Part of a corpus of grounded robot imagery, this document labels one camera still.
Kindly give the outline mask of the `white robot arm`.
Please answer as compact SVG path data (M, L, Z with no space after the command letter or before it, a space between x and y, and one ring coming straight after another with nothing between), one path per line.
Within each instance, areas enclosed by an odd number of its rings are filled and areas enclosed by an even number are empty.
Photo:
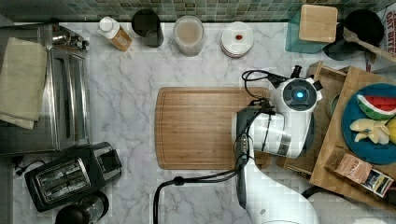
M247 106L233 118L233 140L240 206L253 224L318 224L317 213L302 194L258 168L256 152L296 159L307 148L322 85L313 78L291 78L271 93L268 105Z

